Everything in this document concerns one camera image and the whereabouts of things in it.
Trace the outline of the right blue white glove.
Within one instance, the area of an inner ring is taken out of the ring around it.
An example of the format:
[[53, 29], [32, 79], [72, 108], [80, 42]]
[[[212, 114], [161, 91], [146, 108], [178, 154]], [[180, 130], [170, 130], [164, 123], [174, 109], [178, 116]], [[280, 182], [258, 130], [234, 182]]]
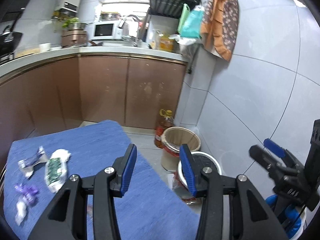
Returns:
[[299, 239], [304, 231], [306, 211], [290, 204], [278, 216], [278, 220], [281, 224], [284, 224], [288, 239]]

